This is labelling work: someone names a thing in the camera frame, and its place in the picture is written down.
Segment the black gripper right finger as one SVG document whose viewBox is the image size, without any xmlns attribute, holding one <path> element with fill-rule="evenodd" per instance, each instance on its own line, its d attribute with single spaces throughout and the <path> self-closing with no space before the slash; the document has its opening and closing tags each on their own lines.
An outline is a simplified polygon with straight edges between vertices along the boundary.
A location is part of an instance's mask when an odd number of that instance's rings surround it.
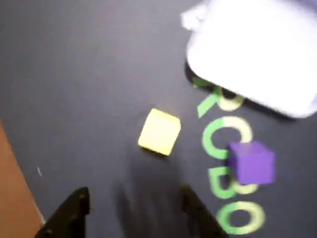
<svg viewBox="0 0 317 238">
<path fill-rule="evenodd" d="M 226 232 L 188 184 L 181 187 L 182 210 L 192 238 L 225 238 Z"/>
</svg>

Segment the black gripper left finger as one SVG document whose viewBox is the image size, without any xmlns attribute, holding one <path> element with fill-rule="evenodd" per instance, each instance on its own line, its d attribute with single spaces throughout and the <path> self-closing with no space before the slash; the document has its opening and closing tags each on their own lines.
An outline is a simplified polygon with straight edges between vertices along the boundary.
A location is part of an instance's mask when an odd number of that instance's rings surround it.
<svg viewBox="0 0 317 238">
<path fill-rule="evenodd" d="M 85 238 L 86 216 L 90 213 L 89 189 L 81 187 L 72 192 L 56 209 L 37 238 Z"/>
</svg>

